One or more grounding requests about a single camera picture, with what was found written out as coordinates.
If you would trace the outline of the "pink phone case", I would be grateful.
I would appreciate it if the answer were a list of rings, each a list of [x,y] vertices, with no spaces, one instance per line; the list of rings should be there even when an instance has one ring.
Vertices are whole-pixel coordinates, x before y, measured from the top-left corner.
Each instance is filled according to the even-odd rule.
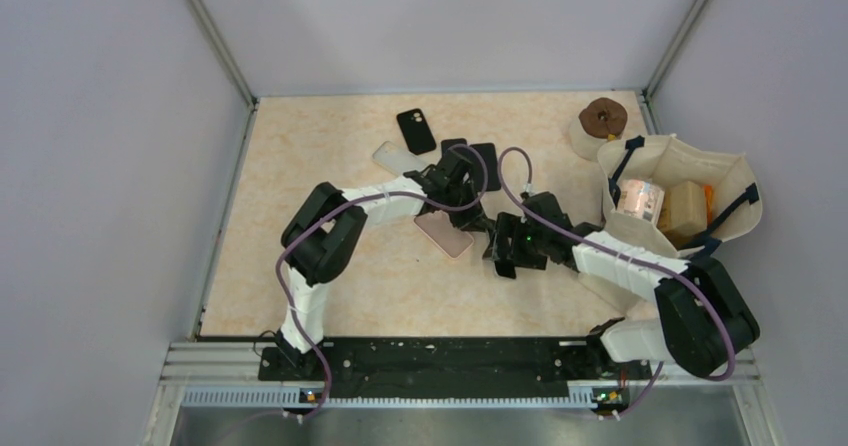
[[[448,258],[458,259],[474,244],[473,236],[455,228],[443,211],[417,216],[413,223]]]

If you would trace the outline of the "white translucent phone case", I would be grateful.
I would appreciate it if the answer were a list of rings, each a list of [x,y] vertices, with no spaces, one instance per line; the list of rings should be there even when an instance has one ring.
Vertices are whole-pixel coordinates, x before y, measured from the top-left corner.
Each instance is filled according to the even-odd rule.
[[[428,162],[391,141],[383,142],[372,154],[372,160],[394,176],[410,171],[423,171]]]

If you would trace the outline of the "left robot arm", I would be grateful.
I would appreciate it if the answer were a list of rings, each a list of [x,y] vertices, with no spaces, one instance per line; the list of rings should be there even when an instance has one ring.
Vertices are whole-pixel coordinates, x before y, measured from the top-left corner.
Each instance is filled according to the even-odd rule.
[[[457,230],[487,232],[493,222],[482,197],[495,179],[482,153],[455,145],[437,163],[384,183],[359,188],[318,184],[284,229],[275,266],[287,300],[275,335],[283,367],[302,380],[319,370],[330,285],[351,262],[366,228],[444,212]]]

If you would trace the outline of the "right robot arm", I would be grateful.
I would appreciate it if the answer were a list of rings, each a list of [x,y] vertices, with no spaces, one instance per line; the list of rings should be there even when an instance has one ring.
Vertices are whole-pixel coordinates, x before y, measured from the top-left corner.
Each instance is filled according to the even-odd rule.
[[[711,256],[668,258],[627,244],[602,227],[573,224],[549,192],[523,195],[522,216],[502,212],[487,228],[484,254],[497,275],[549,263],[592,283],[651,305],[649,319],[615,319],[601,327],[586,351],[589,370],[612,378],[627,362],[673,362],[689,374],[715,380],[737,353],[761,335],[760,326],[724,265]]]

